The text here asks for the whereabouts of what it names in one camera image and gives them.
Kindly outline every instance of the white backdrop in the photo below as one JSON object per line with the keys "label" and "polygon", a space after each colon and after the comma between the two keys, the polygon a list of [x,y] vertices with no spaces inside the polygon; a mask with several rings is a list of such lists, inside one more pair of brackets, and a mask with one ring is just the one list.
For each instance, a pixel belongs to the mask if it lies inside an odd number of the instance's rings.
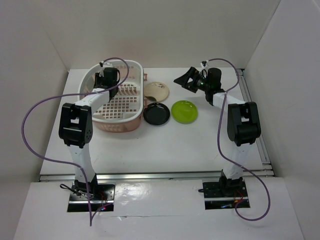
{"label": "white backdrop", "polygon": [[319,239],[320,222],[319,6],[282,0],[244,72],[306,240]]}
{"label": "white backdrop", "polygon": [[[62,92],[67,70],[25,0],[0,1],[0,33],[0,238],[11,240],[42,164],[23,144],[22,119],[33,104]],[[32,147],[42,154],[57,103],[40,106],[26,125]]]}
{"label": "white backdrop", "polygon": [[244,68],[279,1],[29,0],[68,69],[108,57],[145,68],[221,57]]}

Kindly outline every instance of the green plate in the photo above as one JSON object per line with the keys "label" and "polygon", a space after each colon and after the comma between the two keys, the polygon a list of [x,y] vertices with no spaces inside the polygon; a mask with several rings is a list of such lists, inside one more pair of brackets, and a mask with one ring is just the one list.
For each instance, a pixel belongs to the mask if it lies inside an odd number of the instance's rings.
{"label": "green plate", "polygon": [[197,107],[190,101],[181,100],[172,105],[172,117],[181,124],[190,124],[198,116]]}

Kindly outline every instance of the red wire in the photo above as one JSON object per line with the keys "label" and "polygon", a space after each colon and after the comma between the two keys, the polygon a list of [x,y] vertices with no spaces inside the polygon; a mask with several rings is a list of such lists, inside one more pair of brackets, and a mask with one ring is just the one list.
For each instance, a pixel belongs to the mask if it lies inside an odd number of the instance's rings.
{"label": "red wire", "polygon": [[102,201],[104,200],[104,195],[101,192],[99,192],[99,194],[101,195],[101,204],[100,204],[100,207],[101,207],[102,206]]}
{"label": "red wire", "polygon": [[243,196],[243,194],[237,189],[236,190],[239,194],[240,194],[240,196],[241,196],[241,199],[240,200],[242,200],[242,199],[244,199],[244,196]]}

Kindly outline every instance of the purple cable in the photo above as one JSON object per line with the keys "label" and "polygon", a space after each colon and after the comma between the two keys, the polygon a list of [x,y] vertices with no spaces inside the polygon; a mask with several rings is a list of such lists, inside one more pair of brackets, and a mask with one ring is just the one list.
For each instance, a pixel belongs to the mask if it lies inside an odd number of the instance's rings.
{"label": "purple cable", "polygon": [[224,62],[227,62],[228,64],[230,64],[230,65],[233,67],[233,69],[234,69],[234,71],[235,71],[235,74],[236,74],[236,78],[237,78],[236,84],[235,84],[234,86],[232,86],[231,88],[229,88],[228,90],[225,91],[225,95],[224,95],[224,99],[223,99],[223,104],[222,104],[222,108],[221,108],[220,119],[219,119],[218,134],[217,134],[218,151],[219,151],[220,155],[221,155],[225,160],[227,160],[227,161],[233,163],[234,165],[237,165],[238,167],[242,168],[243,170],[249,172],[249,173],[252,174],[254,177],[256,177],[256,178],[262,183],[262,185],[264,186],[265,191],[266,191],[266,195],[267,195],[267,197],[268,197],[268,207],[267,207],[265,213],[264,213],[262,216],[260,216],[260,217],[258,217],[258,218],[246,218],[246,217],[242,216],[242,215],[238,212],[238,205],[239,205],[240,203],[242,203],[243,201],[245,201],[245,200],[238,201],[238,202],[236,203],[235,207],[234,207],[236,214],[238,214],[238,216],[239,216],[240,218],[242,218],[242,219],[244,219],[244,220],[247,220],[247,221],[251,221],[251,222],[258,221],[258,220],[263,219],[263,218],[268,214],[268,212],[269,212],[269,210],[270,210],[271,199],[270,199],[270,193],[269,193],[269,190],[268,190],[266,184],[265,184],[264,181],[262,181],[262,179],[261,179],[259,176],[257,176],[254,172],[252,172],[251,170],[247,169],[247,168],[244,167],[244,166],[241,166],[239,163],[237,163],[237,162],[235,162],[235,161],[232,161],[231,159],[227,158],[227,157],[222,153],[222,151],[221,151],[221,146],[220,146],[220,132],[221,132],[221,125],[222,125],[222,118],[223,118],[223,116],[224,116],[224,108],[225,108],[226,100],[227,100],[227,93],[228,93],[230,90],[234,89],[234,88],[239,84],[239,82],[240,82],[240,76],[239,76],[239,73],[238,73],[236,67],[235,67],[231,62],[229,62],[229,61],[226,60],[226,59],[223,59],[223,58],[213,58],[213,59],[208,60],[208,62],[215,61],[215,60],[221,60],[221,61],[224,61]]}
{"label": "purple cable", "polygon": [[[115,89],[117,87],[119,87],[125,80],[127,80],[128,78],[128,75],[129,75],[129,65],[127,64],[127,62],[125,60],[123,60],[122,58],[120,57],[110,57],[110,58],[107,58],[106,60],[104,60],[103,62],[107,62],[107,61],[110,61],[110,60],[120,60],[122,62],[124,62],[126,68],[127,68],[127,72],[126,72],[126,75],[124,77],[124,79],[119,82],[117,85],[113,86],[113,87],[110,87],[110,88],[107,88],[107,89],[104,89],[102,91],[97,91],[97,92],[89,92],[89,93],[68,93],[68,94],[63,94],[63,95],[58,95],[58,96],[51,96],[51,97],[48,97],[46,99],[43,99],[39,102],[37,102],[35,105],[33,105],[29,110],[28,112],[25,114],[23,120],[22,120],[22,124],[21,124],[21,135],[22,135],[22,140],[24,142],[24,144],[26,145],[26,147],[29,149],[30,152],[32,152],[34,155],[36,155],[38,158],[41,158],[43,160],[47,160],[49,162],[53,162],[53,163],[58,163],[58,164],[69,164],[69,165],[73,165],[73,166],[76,166],[78,168],[80,168],[83,176],[84,176],[84,180],[85,180],[85,187],[86,187],[86,192],[89,193],[90,192],[90,188],[89,188],[89,183],[88,183],[88,178],[87,178],[87,175],[84,171],[84,169],[79,165],[79,164],[76,164],[74,162],[68,162],[68,161],[60,161],[60,160],[55,160],[55,159],[51,159],[51,158],[48,158],[48,157],[45,157],[45,156],[42,156],[41,154],[37,153],[35,150],[33,150],[33,148],[29,145],[27,139],[26,139],[26,135],[25,135],[25,124],[26,124],[26,121],[27,121],[27,118],[28,116],[30,115],[30,113],[32,112],[33,109],[35,109],[38,105],[44,103],[44,102],[47,102],[49,100],[52,100],[52,99],[59,99],[59,98],[63,98],[63,97],[70,97],[70,96],[84,96],[84,95],[93,95],[93,94],[100,94],[100,93],[104,93],[104,92],[107,92],[107,91],[110,91],[112,89]],[[102,207],[99,207],[95,213],[92,215],[92,210],[91,210],[91,203],[90,203],[90,198],[88,197],[88,208],[89,208],[89,215],[90,215],[90,227],[92,226],[92,220],[94,218],[94,216],[96,215],[96,213],[101,210],[101,208],[104,208],[108,205],[110,205],[110,203],[108,204],[105,204],[103,205]]]}

